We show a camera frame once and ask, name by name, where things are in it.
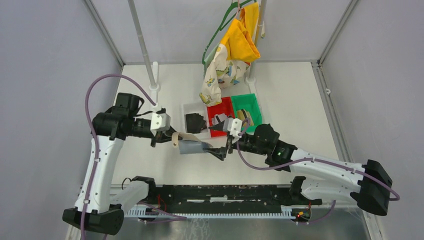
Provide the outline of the beige card holder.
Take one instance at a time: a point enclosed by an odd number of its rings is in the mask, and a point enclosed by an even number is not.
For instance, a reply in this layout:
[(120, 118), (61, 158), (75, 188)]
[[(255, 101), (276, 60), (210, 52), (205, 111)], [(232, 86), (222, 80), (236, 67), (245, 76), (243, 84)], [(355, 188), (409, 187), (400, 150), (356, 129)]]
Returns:
[(174, 132), (171, 142), (181, 155), (203, 154), (207, 152), (206, 149), (213, 148), (210, 143), (201, 141), (191, 133)]

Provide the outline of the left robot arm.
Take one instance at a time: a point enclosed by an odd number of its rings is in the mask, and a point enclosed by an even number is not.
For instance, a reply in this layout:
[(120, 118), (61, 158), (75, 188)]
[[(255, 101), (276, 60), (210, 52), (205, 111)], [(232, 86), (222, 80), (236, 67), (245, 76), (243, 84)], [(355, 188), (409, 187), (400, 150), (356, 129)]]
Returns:
[(82, 232), (116, 235), (124, 215), (138, 202), (153, 203), (157, 198), (155, 180), (135, 176), (130, 185), (111, 196), (113, 173), (127, 137), (146, 138), (151, 146), (171, 141), (175, 130), (166, 109), (155, 107), (151, 119), (138, 113), (144, 99), (130, 93), (119, 93), (115, 105), (90, 120), (96, 136), (91, 141), (91, 154), (82, 189), (72, 208), (65, 209), (62, 220)]

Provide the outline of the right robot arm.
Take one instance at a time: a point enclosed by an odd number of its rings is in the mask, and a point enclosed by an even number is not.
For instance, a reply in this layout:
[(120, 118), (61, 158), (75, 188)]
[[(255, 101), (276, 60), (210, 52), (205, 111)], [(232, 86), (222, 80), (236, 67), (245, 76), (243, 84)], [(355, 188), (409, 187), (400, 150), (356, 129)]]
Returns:
[(400, 200), (392, 178), (378, 161), (369, 159), (361, 164), (319, 156), (280, 140), (270, 124), (260, 124), (252, 134), (244, 125), (238, 118), (229, 118), (212, 126), (227, 133), (226, 145), (217, 148), (204, 142), (202, 151), (223, 161), (237, 150), (252, 169), (296, 173), (288, 191), (295, 204), (306, 200), (355, 202), (363, 211), (386, 216), (389, 203)]

